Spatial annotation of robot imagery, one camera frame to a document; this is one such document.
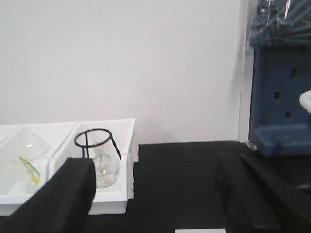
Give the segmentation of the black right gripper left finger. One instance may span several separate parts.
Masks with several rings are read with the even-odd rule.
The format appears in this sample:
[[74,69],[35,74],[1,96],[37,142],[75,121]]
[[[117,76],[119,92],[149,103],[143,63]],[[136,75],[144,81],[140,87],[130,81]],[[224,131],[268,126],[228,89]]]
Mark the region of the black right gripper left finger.
[[2,233],[78,233],[96,192],[94,162],[68,158],[30,199],[0,224]]

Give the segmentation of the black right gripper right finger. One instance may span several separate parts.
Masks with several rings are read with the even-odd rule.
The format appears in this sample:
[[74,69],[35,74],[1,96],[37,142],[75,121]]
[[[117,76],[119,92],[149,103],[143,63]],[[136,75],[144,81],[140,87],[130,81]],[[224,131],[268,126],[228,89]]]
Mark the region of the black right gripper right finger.
[[311,196],[255,159],[221,151],[215,188],[236,233],[309,233]]

